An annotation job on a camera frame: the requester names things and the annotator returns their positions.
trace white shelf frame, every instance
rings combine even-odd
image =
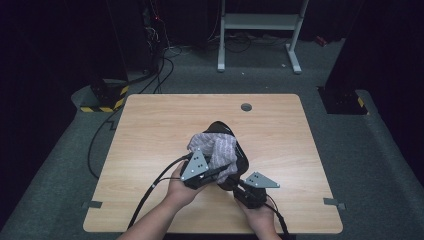
[[[218,50],[218,72],[225,71],[225,30],[226,29],[259,29],[259,30],[291,30],[291,43],[286,50],[296,74],[301,74],[299,61],[294,48],[305,17],[309,0],[303,0],[299,14],[234,14],[225,12],[225,0],[221,4],[221,29]]]

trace carpeted floor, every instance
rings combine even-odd
[[[337,235],[298,235],[308,239],[424,239],[424,190],[403,159],[372,97],[358,91],[368,115],[328,115],[317,86],[323,86],[343,41],[320,47],[298,42],[296,54],[302,74],[296,75],[284,50],[284,39],[254,40],[250,47],[227,42],[226,71],[218,73],[217,46],[209,50],[173,48],[172,74],[162,93],[295,93],[298,94],[340,210],[344,225]],[[165,61],[161,79],[171,71]],[[132,84],[129,94],[149,82]],[[152,94],[156,82],[143,94]],[[88,87],[72,98],[76,107]],[[97,129],[110,113],[77,112],[46,159],[18,207],[3,228],[0,239],[115,239],[120,233],[88,233],[82,228],[96,179],[87,167],[87,154]],[[112,119],[119,121],[120,113]],[[101,172],[114,131],[106,124],[94,139],[90,153],[93,171]],[[173,235],[166,239],[254,239],[253,236]]]

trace round hole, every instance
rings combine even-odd
[[[250,105],[249,103],[243,103],[241,105],[241,110],[249,112],[250,110],[252,110],[252,105]]]

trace tabletop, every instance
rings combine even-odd
[[[251,106],[250,111],[242,109]],[[84,222],[88,232],[124,232],[158,175],[188,153],[196,133],[222,121],[249,160],[247,178],[259,172],[280,184],[267,189],[290,233],[339,233],[343,229],[301,101],[294,94],[131,95],[109,149]],[[164,177],[170,176],[172,168]],[[138,218],[159,203],[168,183],[151,193]],[[281,227],[275,218],[278,232]],[[175,217],[172,233],[252,233],[232,192],[216,184],[202,191]]]

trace crumpled fabric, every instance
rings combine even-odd
[[[191,138],[187,149],[192,152],[200,149],[204,155],[211,156],[208,164],[210,169],[230,164],[226,170],[218,175],[216,182],[221,184],[229,175],[237,173],[236,143],[236,138],[229,134],[198,133]]]

